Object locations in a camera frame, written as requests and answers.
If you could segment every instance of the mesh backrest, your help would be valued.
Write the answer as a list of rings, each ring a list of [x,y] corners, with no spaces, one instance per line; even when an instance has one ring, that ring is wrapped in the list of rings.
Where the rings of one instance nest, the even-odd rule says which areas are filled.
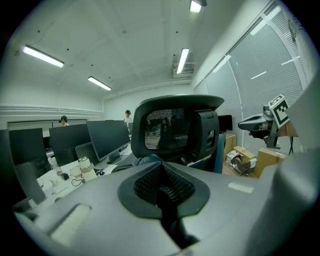
[[[183,149],[189,128],[183,108],[153,111],[146,118],[144,144],[148,150]]]
[[[196,190],[191,182],[161,165],[139,178],[134,183],[134,192],[141,199],[155,205],[161,187],[176,206],[187,200]]]

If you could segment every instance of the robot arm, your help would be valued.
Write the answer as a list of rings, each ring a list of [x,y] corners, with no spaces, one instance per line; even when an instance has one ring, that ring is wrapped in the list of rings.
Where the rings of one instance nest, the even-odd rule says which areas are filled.
[[[252,115],[241,120],[238,127],[242,130],[250,131],[254,138],[264,140],[267,148],[280,149],[277,146],[278,133],[289,118],[286,114],[288,104],[283,95],[279,95],[263,106],[261,114]]]

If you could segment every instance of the chair headrest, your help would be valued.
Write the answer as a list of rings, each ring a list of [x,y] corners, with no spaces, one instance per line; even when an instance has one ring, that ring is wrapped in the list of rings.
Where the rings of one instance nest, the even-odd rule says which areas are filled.
[[[134,113],[131,149],[137,157],[164,160],[189,155],[197,161],[217,147],[215,110],[224,99],[210,95],[167,95],[142,101]]]

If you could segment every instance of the white label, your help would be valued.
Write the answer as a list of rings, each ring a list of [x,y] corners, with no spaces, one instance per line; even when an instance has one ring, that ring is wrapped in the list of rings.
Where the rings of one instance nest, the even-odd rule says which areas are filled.
[[[254,191],[253,187],[240,185],[240,184],[237,184],[237,183],[234,183],[234,182],[229,183],[228,188],[234,189],[234,190],[238,190],[238,191],[241,191],[241,192],[245,192],[245,193],[249,193],[249,194],[251,194],[252,191]]]

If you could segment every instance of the ceiling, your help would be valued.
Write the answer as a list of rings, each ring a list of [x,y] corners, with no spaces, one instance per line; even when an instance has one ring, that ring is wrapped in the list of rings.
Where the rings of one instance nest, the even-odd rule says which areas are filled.
[[[189,0],[47,0],[13,35],[6,61],[12,70],[102,97],[169,81],[182,48],[190,48],[186,62],[199,66],[243,1],[208,0],[192,13]],[[64,66],[23,53],[24,45]]]

